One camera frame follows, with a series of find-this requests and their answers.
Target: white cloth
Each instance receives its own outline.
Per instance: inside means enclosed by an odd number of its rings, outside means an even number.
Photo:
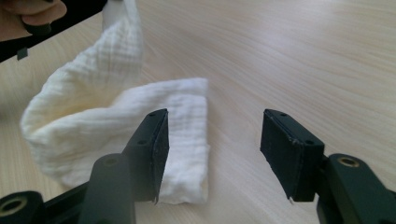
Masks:
[[[207,80],[187,78],[136,87],[142,36],[134,0],[89,49],[52,74],[30,102],[21,130],[41,171],[74,187],[100,157],[122,152],[151,111],[169,111],[168,161],[160,203],[207,199]]]

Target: black object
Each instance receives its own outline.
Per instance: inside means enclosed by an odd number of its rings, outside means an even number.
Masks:
[[[50,24],[33,26],[23,23],[23,26],[26,29],[26,31],[29,32],[29,34],[31,35],[49,35],[50,31],[52,30],[50,28]]]
[[[27,48],[20,49],[17,52],[17,59],[19,61],[21,59],[26,58],[28,55],[29,55],[29,53],[28,53],[28,49]]]
[[[168,112],[148,114],[122,153],[106,155],[90,181],[43,203],[34,191],[0,200],[0,223],[135,223],[134,202],[157,202],[169,151]]]
[[[320,223],[396,223],[395,192],[364,161],[324,156],[324,144],[291,116],[264,111],[261,151],[288,198],[313,202],[318,194]]]

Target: muslin cloth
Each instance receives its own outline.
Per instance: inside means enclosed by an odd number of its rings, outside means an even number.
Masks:
[[[52,74],[24,111],[21,130],[33,158],[44,174],[77,186],[97,159],[122,152],[149,112],[167,108],[170,150],[159,202],[204,203],[207,80],[136,87],[143,39],[134,0],[109,0],[104,18],[99,40]]]

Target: table surface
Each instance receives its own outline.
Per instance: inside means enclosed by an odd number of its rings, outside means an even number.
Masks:
[[[325,154],[366,161],[396,190],[396,3],[138,0],[145,54],[140,84],[207,77],[209,199],[137,203],[138,223],[318,223],[315,203],[291,203],[260,153],[262,112],[290,114]],[[19,121],[47,78],[100,36],[101,14],[0,63],[0,197],[64,192],[42,175]]]

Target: light wood grain surface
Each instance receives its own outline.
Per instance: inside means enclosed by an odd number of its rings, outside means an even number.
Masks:
[[[366,161],[396,190],[396,3],[138,0],[145,40],[140,84],[207,77],[209,199],[137,203],[138,223],[318,223],[290,203],[260,153],[262,112],[293,116],[325,154]],[[98,14],[0,63],[0,197],[64,189],[43,176],[21,138],[21,113],[56,68],[92,45]]]

